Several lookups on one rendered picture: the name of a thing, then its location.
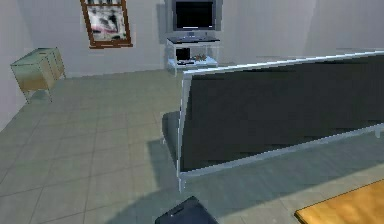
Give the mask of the white television stand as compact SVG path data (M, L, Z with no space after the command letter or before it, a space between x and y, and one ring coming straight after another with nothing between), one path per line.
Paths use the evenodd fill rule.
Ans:
M182 69L218 66L220 40L210 36L168 37L166 41L167 66L174 70L174 75ZM190 59L178 61L177 48L189 48ZM196 61L196 55L205 55L204 61Z

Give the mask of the small black box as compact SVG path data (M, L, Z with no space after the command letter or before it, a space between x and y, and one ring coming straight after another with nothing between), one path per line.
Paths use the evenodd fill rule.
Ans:
M177 48L176 49L176 59L178 61L189 60L190 59L190 49L189 48Z

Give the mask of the dark grey sofa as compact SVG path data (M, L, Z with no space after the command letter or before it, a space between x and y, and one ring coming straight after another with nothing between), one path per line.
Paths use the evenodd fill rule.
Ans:
M384 50L184 73L162 117L178 185L187 179L384 132Z

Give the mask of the grey television set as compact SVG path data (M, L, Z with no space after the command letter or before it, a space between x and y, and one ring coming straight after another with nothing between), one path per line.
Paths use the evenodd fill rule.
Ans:
M216 0L173 0L172 10L174 31L216 28Z

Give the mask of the pale green cabinet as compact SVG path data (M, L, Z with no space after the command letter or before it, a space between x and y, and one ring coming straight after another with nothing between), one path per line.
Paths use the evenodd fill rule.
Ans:
M57 47L37 48L11 64L12 72L27 103L31 91L44 90L52 99L51 89L61 77L66 78L61 53Z

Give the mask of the orange wooden table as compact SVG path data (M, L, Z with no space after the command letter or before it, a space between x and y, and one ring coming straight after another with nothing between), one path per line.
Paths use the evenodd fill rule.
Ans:
M384 179L294 212L300 224L384 224Z

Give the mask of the brown framed wall picture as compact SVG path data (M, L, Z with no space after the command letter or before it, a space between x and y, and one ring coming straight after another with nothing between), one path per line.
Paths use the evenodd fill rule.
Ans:
M90 49L132 47L126 0L80 0Z

